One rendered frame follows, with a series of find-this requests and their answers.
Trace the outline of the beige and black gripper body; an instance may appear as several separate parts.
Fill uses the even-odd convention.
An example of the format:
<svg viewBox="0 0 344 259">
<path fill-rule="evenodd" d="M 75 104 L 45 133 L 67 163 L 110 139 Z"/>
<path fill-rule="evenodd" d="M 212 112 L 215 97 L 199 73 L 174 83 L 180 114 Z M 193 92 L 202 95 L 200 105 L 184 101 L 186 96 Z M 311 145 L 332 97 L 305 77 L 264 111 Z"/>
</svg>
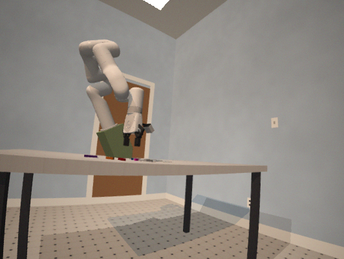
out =
<svg viewBox="0 0 344 259">
<path fill-rule="evenodd" d="M 127 112 L 124 122 L 124 133 L 135 133 L 140 130 L 138 125 L 142 126 L 142 114 L 137 112 Z"/>
</svg>

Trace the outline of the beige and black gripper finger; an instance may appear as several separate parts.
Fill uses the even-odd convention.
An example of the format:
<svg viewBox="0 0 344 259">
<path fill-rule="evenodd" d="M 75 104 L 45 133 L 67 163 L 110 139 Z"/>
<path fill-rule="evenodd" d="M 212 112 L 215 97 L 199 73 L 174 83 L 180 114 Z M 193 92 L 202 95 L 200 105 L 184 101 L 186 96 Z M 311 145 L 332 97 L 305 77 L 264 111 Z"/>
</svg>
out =
<svg viewBox="0 0 344 259">
<path fill-rule="evenodd" d="M 123 136 L 124 136 L 124 146 L 129 146 L 129 137 L 130 137 L 131 133 L 124 133 L 123 132 Z"/>
<path fill-rule="evenodd" d="M 136 131 L 136 132 L 134 133 L 135 136 L 136 136 L 136 138 L 134 139 L 134 146 L 140 146 L 140 141 L 141 141 L 143 132 L 145 131 L 145 129 L 144 129 L 141 125 L 138 125 L 138 128 L 139 128 L 140 130 L 138 130 L 138 132 Z"/>
</svg>

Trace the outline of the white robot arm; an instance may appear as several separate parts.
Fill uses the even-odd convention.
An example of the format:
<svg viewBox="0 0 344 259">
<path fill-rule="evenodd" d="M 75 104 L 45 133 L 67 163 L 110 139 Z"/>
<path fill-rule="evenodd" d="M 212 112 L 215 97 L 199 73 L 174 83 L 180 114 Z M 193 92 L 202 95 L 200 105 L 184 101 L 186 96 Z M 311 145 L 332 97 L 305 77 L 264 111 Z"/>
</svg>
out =
<svg viewBox="0 0 344 259">
<path fill-rule="evenodd" d="M 87 81 L 89 83 L 103 81 L 92 84 L 86 89 L 100 121 L 102 127 L 100 131 L 118 125 L 114 122 L 106 100 L 102 98 L 111 94 L 112 91 L 114 91 L 117 101 L 128 102 L 127 112 L 142 114 L 144 90 L 139 87 L 129 90 L 129 86 L 114 60 L 120 55 L 120 48 L 115 42 L 106 39 L 84 41 L 79 44 L 79 52 L 84 62 Z"/>
</svg>

